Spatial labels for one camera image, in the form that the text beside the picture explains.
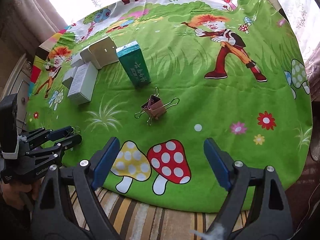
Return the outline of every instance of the striped fabric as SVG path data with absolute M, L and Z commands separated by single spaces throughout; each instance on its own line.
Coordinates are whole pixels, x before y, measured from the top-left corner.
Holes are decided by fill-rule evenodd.
M 79 226 L 89 229 L 82 214 L 74 186 L 69 186 L 71 202 Z M 123 240 L 201 240 L 191 229 L 205 232 L 216 214 L 182 212 L 151 206 L 126 198 L 105 188 L 95 191 L 111 224 Z M 243 227 L 248 211 L 239 215 L 234 230 Z

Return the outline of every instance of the metal bolt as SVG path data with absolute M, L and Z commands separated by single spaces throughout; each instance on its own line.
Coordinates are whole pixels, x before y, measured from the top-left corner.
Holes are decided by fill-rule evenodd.
M 49 168 L 50 171 L 54 171 L 55 169 L 57 169 L 57 165 L 52 164 Z
M 243 166 L 243 162 L 241 162 L 241 161 L 235 161 L 235 166 L 236 166 L 236 167 L 242 167 L 242 166 Z
M 85 167 L 89 164 L 89 162 L 87 160 L 82 160 L 80 161 L 80 166 Z
M 274 171 L 275 171 L 275 168 L 272 167 L 272 166 L 268 166 L 268 167 L 267 167 L 267 171 L 274 172 Z

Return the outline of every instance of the cartoon white glove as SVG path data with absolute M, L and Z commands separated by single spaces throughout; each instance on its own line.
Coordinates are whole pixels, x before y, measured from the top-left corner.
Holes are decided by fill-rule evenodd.
M 48 61 L 47 64 L 45 65 L 45 68 L 46 68 L 46 69 L 49 69 L 50 67 L 51 67 L 51 62 Z
M 229 41 L 228 38 L 226 38 L 226 37 L 221 37 L 221 36 L 211 38 L 210 40 L 215 41 L 215 42 L 222 42 L 222 41 L 228 42 L 228 41 Z
M 205 30 L 195 29 L 196 36 L 203 36 L 203 35 L 205 35 L 204 32 L 205 32 Z

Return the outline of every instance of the green tablecloth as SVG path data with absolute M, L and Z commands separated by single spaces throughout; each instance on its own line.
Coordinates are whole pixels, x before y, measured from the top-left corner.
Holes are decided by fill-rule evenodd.
M 247 166 L 274 166 L 284 188 L 299 177 L 312 128 L 308 82 L 290 25 L 267 0 L 122 0 L 62 33 L 40 46 L 27 117 L 30 129 L 81 128 L 83 141 L 65 153 L 65 165 L 116 136 L 122 149 L 106 188 L 196 212 L 217 212 L 227 195 L 203 153 L 208 137 Z M 91 102 L 73 105 L 63 75 L 76 53 L 107 36 L 118 47 L 137 40 L 152 82 L 135 89 L 120 63 L 108 65 Z M 146 114 L 134 114 L 155 87 L 164 103 L 180 103 L 147 126 Z

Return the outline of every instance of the white box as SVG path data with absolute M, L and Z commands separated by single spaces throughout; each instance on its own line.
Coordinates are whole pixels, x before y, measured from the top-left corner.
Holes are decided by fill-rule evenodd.
M 68 93 L 68 98 L 77 105 L 90 102 L 97 75 L 98 70 L 91 62 L 78 67 Z
M 85 62 L 81 58 L 80 53 L 77 53 L 72 57 L 71 64 L 70 64 L 71 67 L 80 67 L 83 64 L 85 64 Z
M 63 76 L 62 85 L 64 85 L 66 88 L 70 89 L 73 78 L 76 75 L 77 69 L 78 69 L 78 67 L 73 67 L 73 68 L 69 69 L 65 73 L 65 75 Z
M 106 65 L 119 61 L 116 48 L 113 40 L 106 37 L 83 48 L 80 55 L 85 63 L 92 62 L 97 69 L 102 69 Z

